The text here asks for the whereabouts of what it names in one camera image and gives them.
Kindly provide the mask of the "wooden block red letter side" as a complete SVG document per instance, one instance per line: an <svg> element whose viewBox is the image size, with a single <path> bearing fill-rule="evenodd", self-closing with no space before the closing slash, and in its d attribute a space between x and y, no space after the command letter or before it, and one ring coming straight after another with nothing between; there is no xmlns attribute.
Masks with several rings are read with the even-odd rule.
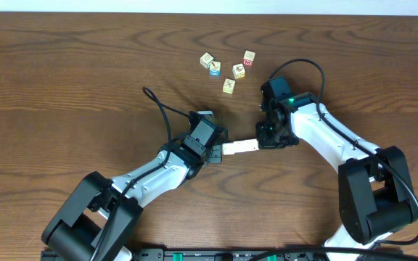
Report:
<svg viewBox="0 0 418 261"><path fill-rule="evenodd" d="M234 152L234 144L233 143L224 143L224 144L222 144L222 152L223 152L223 155L232 155L232 154L235 154L235 152Z"/></svg>

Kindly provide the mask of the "wooden block airplane green N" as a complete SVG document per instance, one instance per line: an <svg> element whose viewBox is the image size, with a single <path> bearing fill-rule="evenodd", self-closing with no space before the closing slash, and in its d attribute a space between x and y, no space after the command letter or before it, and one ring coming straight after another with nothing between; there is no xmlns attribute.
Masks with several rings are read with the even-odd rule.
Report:
<svg viewBox="0 0 418 261"><path fill-rule="evenodd" d="M258 147L258 141L256 139L252 139L250 141L250 148L252 151L258 151L259 147Z"/></svg>

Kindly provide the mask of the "wooden block red A side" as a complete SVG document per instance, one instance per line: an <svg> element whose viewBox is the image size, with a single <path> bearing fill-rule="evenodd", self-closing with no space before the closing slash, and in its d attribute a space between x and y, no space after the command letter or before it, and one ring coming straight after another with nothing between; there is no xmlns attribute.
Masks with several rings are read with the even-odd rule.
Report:
<svg viewBox="0 0 418 261"><path fill-rule="evenodd" d="M253 149L255 149L255 146L253 146L253 141L252 140L244 140L243 151L244 152L250 152Z"/></svg>

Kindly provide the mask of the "wooden block with turtle drawing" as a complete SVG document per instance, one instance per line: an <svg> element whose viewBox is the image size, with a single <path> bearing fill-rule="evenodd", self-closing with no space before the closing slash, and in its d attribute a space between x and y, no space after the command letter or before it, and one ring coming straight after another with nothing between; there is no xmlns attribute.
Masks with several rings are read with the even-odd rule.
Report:
<svg viewBox="0 0 418 261"><path fill-rule="evenodd" d="M242 141L235 141L233 143L233 152L242 153L244 151L244 143Z"/></svg>

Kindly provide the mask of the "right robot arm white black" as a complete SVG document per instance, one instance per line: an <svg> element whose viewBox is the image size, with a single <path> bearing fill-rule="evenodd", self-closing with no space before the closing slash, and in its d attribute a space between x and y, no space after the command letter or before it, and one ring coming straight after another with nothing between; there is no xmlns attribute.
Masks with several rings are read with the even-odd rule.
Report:
<svg viewBox="0 0 418 261"><path fill-rule="evenodd" d="M371 249L418 219L404 153L382 149L357 136L311 93L295 94L279 76L261 86L256 123L260 149L283 149L305 141L338 174L341 226L325 247Z"/></svg>

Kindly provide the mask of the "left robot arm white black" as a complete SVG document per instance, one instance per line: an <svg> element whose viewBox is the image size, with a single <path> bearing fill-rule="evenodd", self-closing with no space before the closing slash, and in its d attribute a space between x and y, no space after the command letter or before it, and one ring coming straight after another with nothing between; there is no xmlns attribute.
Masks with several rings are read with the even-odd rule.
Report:
<svg viewBox="0 0 418 261"><path fill-rule="evenodd" d="M211 111L190 112L191 129L156 158L124 175L88 174L44 229L41 240L64 260L131 260L125 245L145 206L221 162L226 129Z"/></svg>

